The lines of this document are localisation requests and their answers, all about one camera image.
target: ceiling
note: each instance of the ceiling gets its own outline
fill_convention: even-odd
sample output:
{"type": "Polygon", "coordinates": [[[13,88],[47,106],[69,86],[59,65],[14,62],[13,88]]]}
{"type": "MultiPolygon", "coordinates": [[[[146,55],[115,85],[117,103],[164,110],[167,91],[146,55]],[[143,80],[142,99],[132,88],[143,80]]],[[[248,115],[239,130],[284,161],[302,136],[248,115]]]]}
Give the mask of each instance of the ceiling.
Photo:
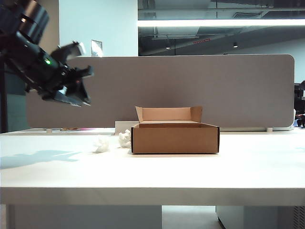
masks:
{"type": "MultiPolygon", "coordinates": [[[[305,0],[138,0],[138,20],[305,18],[305,11],[287,11],[288,8],[303,7],[305,0]],[[271,11],[278,8],[283,11],[271,11]]],[[[225,44],[235,41],[255,38],[255,44],[262,45],[270,43],[270,39],[280,42],[294,37],[303,38],[303,35],[305,37],[303,28],[296,36],[294,33],[295,30],[287,27],[139,28],[139,55],[187,55],[189,50],[196,50],[193,54],[216,54],[226,50],[225,44]]]]}

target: crumpled paper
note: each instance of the crumpled paper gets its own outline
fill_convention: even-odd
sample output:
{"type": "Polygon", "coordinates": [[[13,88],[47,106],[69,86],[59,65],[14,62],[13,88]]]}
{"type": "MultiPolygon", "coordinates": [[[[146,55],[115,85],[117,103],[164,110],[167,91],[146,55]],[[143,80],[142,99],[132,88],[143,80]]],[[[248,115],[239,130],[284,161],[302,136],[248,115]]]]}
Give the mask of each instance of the crumpled paper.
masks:
{"type": "Polygon", "coordinates": [[[97,140],[94,142],[94,146],[96,146],[96,153],[104,153],[109,149],[109,137],[98,135],[97,140]]]}
{"type": "Polygon", "coordinates": [[[132,147],[131,139],[132,137],[129,130],[125,130],[125,133],[119,133],[119,143],[121,147],[131,148],[132,147]]]}

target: open cardboard box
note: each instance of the open cardboard box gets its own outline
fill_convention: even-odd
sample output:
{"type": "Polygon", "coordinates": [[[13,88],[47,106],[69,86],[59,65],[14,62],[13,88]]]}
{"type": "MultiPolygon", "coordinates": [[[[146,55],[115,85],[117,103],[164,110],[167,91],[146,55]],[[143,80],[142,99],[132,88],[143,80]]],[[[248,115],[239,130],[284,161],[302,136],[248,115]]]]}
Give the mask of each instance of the open cardboard box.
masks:
{"type": "Polygon", "coordinates": [[[202,107],[136,107],[132,153],[218,153],[219,127],[201,123],[202,107]]]}

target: gray partition panel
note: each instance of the gray partition panel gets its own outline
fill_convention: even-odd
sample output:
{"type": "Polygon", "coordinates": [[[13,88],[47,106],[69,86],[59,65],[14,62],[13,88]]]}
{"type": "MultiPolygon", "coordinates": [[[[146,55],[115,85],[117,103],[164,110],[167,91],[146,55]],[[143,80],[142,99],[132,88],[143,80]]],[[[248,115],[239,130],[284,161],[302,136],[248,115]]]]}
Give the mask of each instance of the gray partition panel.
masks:
{"type": "Polygon", "coordinates": [[[31,127],[114,127],[137,120],[135,106],[203,106],[202,121],[220,127],[283,127],[293,121],[290,55],[76,58],[92,65],[84,80],[91,106],[73,107],[27,95],[31,127]]]}

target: ceiling light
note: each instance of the ceiling light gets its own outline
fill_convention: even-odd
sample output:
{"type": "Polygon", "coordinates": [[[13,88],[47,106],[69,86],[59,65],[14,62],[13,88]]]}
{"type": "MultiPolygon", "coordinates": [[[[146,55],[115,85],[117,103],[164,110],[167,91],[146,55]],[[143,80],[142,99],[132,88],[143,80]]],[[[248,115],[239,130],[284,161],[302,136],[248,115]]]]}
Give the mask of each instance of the ceiling light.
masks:
{"type": "Polygon", "coordinates": [[[305,26],[305,19],[232,19],[232,20],[152,20],[138,21],[138,27],[244,27],[305,26]]]}
{"type": "Polygon", "coordinates": [[[166,40],[166,49],[171,49],[171,44],[170,44],[170,41],[167,39],[166,40]]]}

